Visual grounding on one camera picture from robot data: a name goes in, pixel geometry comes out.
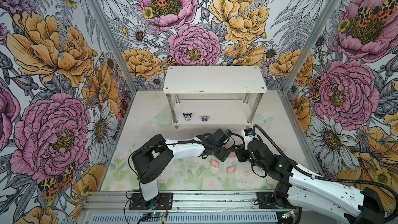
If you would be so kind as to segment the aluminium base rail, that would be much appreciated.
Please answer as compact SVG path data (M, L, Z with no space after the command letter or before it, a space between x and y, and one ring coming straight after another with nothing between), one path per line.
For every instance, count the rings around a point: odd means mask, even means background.
M169 213L198 212L260 212L256 190L211 190L173 191L172 207ZM130 211L131 192L100 191L89 195L82 214L94 213L138 213Z

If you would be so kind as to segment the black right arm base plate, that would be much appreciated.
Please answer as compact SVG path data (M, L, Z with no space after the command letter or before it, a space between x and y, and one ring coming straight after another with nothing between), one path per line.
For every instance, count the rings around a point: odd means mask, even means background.
M278 209L273 193L268 191L259 191L256 193L256 200L254 205L258 206L259 209Z

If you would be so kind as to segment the white two-tier shelf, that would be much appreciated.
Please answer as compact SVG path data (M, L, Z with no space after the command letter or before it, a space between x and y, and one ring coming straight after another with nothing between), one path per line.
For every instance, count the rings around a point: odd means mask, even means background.
M267 87L257 66L171 66L163 92L172 124L251 125ZM186 122L183 113L192 113ZM207 122L201 116L208 115Z

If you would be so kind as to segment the aluminium corner post left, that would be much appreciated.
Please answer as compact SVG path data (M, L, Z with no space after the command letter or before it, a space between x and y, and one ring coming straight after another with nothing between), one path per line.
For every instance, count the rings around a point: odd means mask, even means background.
M121 69L121 72L125 78L125 81L129 87L130 91L135 96L137 93L137 88L136 88L135 82L134 82L134 80L131 76L131 73L129 71L129 68L127 67L126 62L122 56L119 45L118 45L117 41L115 40L112 29L109 26L107 17L102 10L102 4L99 2L99 0L86 0L86 1L91 8L91 12L92 12L94 19L97 21L99 27L102 30L102 33L104 34L105 39L107 40L110 50L113 53L118 65Z

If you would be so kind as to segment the pink pig toy centre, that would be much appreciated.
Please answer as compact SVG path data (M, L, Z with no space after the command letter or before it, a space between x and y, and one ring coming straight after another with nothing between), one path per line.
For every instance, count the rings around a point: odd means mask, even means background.
M220 167L219 162L216 160L211 161L211 165L213 168L218 169Z

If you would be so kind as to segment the aluminium corner post right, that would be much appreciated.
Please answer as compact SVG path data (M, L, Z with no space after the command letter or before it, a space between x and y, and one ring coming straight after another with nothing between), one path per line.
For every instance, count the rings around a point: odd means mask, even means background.
M313 29L310 32L310 35L303 46L300 55L292 67L291 72L289 73L288 77L286 78L283 87L282 93L286 94L288 89L290 88L291 84L295 81L298 73L301 70L301 67L304 65L305 61L307 60L308 55L310 54L311 49L313 48L316 39L322 32L322 28L326 24L329 16L333 13L334 9L336 8L337 4L340 3L341 0L328 0L325 4L324 10L320 11L320 15L318 20L316 21Z

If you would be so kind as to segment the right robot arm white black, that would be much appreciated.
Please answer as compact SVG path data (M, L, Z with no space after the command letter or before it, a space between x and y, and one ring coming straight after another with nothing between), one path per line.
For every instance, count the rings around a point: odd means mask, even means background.
M236 152L278 182L270 202L278 207L301 207L342 224L383 224L385 212L376 191L354 188L322 177L282 155L274 154L252 128L241 132L243 145Z

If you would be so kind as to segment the aluminium corner post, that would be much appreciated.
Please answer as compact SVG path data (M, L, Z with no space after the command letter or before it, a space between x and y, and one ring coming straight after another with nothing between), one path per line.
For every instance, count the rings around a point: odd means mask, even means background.
M322 28L326 24L329 16L333 13L334 9L336 8L337 4L340 3L341 0L328 0L325 4L324 10L320 11L320 15L318 20L316 21L313 29L310 32L310 35L303 46L300 55L292 67L291 72L289 73L288 77L286 78L283 87L282 93L286 94L288 89L290 88L291 84L295 81L298 73L301 70L301 67L304 65L305 61L307 60L308 55L310 54L311 49L313 48L316 39L322 32Z
M99 27L102 30L102 33L104 34L105 39L107 40L110 50L113 53L118 65L121 69L121 72L125 78L125 81L129 87L130 91L135 96L137 93L137 88L136 88L135 82L134 82L134 80L131 76L131 73L129 71L129 68L127 67L126 62L122 56L119 45L118 45L117 41L115 40L112 29L109 26L107 17L102 10L102 4L99 2L99 0L86 0L86 1L91 8L91 12L92 12L94 19L97 21Z

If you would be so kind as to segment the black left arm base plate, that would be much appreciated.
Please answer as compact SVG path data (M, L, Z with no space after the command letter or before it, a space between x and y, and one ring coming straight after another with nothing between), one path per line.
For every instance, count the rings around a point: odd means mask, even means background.
M155 198L145 201L141 193L132 194L128 209L131 211L171 210L173 193L159 193Z

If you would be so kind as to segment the purple black-eared figure toy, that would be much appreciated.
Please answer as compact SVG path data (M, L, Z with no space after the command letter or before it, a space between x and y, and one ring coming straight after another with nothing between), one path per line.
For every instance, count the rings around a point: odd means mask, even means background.
M186 122L189 122L192 119L192 113L183 113L183 117Z

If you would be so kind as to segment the pink pig toy lower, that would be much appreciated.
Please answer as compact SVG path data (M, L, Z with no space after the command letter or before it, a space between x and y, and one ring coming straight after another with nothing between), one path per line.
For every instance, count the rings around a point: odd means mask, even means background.
M236 171L236 167L235 166L230 166L227 168L227 172L228 174L232 174Z

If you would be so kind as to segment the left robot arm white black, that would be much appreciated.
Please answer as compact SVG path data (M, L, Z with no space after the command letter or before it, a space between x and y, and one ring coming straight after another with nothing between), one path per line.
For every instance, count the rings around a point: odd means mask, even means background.
M158 177L173 160L215 156L218 160L225 161L230 153L241 150L241 146L236 144L226 147L232 136L234 133L231 131L218 129L213 134L205 133L180 141L165 139L161 134L152 137L129 157L137 175L141 199L146 203L159 199Z

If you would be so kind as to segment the green circuit board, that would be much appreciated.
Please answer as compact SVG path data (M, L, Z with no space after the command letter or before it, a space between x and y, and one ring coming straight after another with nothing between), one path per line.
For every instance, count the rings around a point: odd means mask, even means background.
M145 213L142 216L143 220L147 220L150 222L159 221L164 216L162 212L154 212L154 213Z

